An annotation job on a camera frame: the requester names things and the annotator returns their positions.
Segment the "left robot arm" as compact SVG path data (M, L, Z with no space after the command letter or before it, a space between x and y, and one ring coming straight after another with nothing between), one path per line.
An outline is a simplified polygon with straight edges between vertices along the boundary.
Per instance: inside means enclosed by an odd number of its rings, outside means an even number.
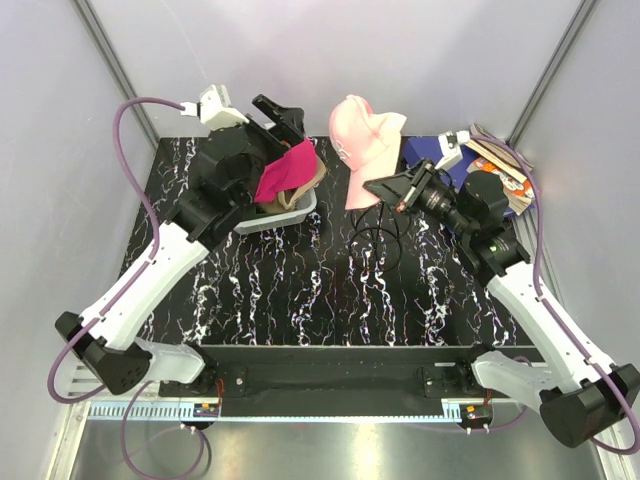
M164 221L142 188L134 188L152 225L150 244L102 297L80 314L62 313L55 328L66 341L61 353L73 353L101 390L122 395L139 384L166 382L205 396L216 387L215 359L197 345L149 342L137 334L173 287L243 221L266 168L307 146L305 112L260 94L252 104L271 121L265 127L233 108L223 91L211 90L197 102L183 103L137 97L122 104L113 121L119 156L124 154L122 116L139 104L196 117L210 134L189 169L187 189Z

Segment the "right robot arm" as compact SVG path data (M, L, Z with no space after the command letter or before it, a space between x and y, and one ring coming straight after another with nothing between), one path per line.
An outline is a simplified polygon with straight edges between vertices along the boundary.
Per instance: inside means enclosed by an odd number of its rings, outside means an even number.
M424 161L412 170L364 183L399 213L421 211L446 226L464 269L506 307L546 362L529 367L496 349L479 348L454 371L466 396L494 390L535 410L552 436L569 448L595 441L623 419L639 421L632 406L639 371L618 365L590 340L540 280L540 269L504 224L508 199L500 178L467 175L460 189Z

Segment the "light pink baseball cap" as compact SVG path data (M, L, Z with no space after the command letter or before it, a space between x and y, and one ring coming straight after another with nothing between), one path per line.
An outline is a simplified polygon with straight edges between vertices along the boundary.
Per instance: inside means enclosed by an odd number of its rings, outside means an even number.
M364 183L395 174L402 129L407 117L396 112L374 113L362 97L348 95L332 111L329 138L339 159L350 170L345 209L366 209L379 199Z

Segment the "magenta baseball cap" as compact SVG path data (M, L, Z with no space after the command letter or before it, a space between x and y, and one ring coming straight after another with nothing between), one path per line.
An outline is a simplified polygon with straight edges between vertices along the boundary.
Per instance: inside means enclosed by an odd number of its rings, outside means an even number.
M272 202L279 192L297 189L309 182L317 168L316 152L306 138L291 147L280 159L265 167L256 194L255 203Z

